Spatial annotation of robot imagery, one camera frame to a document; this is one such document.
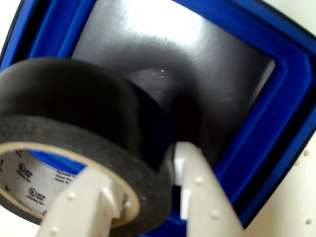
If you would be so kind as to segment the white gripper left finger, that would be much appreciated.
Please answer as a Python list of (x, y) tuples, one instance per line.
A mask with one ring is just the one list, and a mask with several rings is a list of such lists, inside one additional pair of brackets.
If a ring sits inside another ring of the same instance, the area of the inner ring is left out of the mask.
[(107, 237), (122, 204), (120, 185), (106, 173), (86, 167), (56, 196), (37, 236)]

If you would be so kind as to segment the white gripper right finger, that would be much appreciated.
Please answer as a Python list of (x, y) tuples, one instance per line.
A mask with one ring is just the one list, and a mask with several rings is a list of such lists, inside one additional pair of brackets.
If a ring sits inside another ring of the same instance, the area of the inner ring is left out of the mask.
[(242, 224), (200, 148), (177, 142), (173, 168), (188, 237), (243, 236)]

